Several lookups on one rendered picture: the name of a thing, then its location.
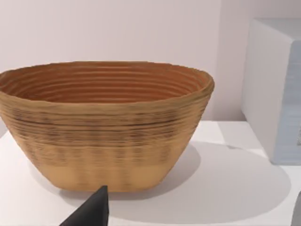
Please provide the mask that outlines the brown woven basket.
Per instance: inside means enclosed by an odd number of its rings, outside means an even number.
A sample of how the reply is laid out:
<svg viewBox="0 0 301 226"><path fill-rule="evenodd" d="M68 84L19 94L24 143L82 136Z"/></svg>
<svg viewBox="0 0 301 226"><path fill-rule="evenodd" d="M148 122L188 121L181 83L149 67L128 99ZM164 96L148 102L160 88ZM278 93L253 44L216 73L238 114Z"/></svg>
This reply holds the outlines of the brown woven basket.
<svg viewBox="0 0 301 226"><path fill-rule="evenodd" d="M136 192L174 167L213 90L211 75L186 66L51 63L0 73L0 117L54 186Z"/></svg>

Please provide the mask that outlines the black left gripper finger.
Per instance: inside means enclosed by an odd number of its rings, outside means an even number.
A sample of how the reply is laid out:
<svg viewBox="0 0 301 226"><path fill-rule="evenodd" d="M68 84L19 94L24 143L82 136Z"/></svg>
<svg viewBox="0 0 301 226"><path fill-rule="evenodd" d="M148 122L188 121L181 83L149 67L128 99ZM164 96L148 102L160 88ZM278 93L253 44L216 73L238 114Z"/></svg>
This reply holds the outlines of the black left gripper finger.
<svg viewBox="0 0 301 226"><path fill-rule="evenodd" d="M59 226L108 226L108 221L108 187L102 186Z"/></svg>

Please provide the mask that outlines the pale microwave oven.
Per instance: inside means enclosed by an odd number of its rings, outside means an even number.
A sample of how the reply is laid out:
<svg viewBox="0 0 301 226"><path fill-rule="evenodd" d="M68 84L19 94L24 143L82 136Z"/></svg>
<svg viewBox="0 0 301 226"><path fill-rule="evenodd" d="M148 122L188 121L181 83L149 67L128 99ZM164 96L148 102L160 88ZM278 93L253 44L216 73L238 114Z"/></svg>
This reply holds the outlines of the pale microwave oven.
<svg viewBox="0 0 301 226"><path fill-rule="evenodd" d="M301 165L301 18L252 21L241 110L271 163Z"/></svg>

